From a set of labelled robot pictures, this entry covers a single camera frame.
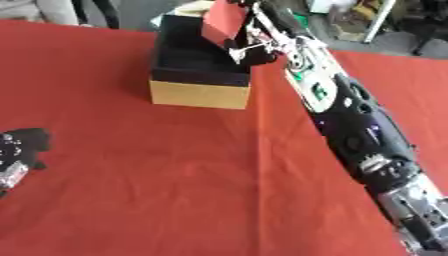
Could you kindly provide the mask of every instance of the open box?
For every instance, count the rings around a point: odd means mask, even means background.
[[[154,49],[150,89],[154,104],[244,109],[250,68],[201,36],[202,18],[163,18]]]

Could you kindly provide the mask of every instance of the floor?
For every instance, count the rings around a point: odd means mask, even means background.
[[[161,13],[165,13],[189,0],[111,0],[120,13],[123,29],[154,31],[150,20]],[[303,10],[302,0],[277,0],[286,2],[285,4],[293,9]],[[92,23],[104,26],[104,21],[92,4],[88,8]],[[378,52],[387,55],[409,55],[410,50],[415,45],[413,35],[405,32],[389,32],[377,36],[370,44],[353,43],[339,41],[331,36],[329,26],[325,16],[313,15],[310,18],[312,31],[322,41],[326,42],[330,48],[339,50],[351,50],[362,52]],[[423,50],[422,57],[448,59],[448,43],[442,40],[432,40]]]

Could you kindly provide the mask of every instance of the person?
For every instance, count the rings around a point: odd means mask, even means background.
[[[0,0],[0,19],[79,25],[72,0]]]

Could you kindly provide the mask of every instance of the red tablecloth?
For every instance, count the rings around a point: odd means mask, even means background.
[[[1,22],[0,129],[45,127],[49,169],[0,200],[5,256],[404,255],[280,64],[246,111],[149,102],[154,35]],[[448,192],[448,63],[336,52]]]

